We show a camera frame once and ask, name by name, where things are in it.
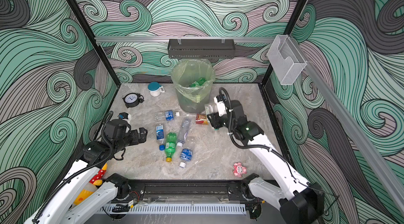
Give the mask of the clear bottle green neck band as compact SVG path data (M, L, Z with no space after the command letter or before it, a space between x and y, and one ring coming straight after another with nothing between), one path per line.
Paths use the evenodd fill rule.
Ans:
M218 112L218 108L217 108L216 103L205 104L205 114L206 115L215 114L217 112Z

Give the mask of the red yellow tea bottle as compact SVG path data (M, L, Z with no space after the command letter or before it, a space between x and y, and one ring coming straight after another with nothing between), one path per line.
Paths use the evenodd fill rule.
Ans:
M195 123L198 125L209 125L209 120L206 115L203 114L197 114Z

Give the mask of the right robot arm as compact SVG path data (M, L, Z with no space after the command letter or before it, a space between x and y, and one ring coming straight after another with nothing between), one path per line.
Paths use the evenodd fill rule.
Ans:
M287 224L313 224L324 214L325 192L294 169L276 150L263 129L249 121L242 104L232 100L221 87L213 103L206 104L206 115L214 129L227 128L231 142L250 150L275 179L273 185L258 175L246 180L247 194L276 208Z

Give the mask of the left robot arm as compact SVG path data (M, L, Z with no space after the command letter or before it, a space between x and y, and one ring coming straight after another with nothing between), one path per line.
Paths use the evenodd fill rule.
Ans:
M124 153L126 147L146 142L147 129L132 129L128 113L120 113L117 119L112 119L112 114L112 111L108 112L102 122L101 140L92 141L83 147L62 182L25 223L83 224L108 202L129 199L129 180L113 174L82 203L74 205L85 186L116 153Z

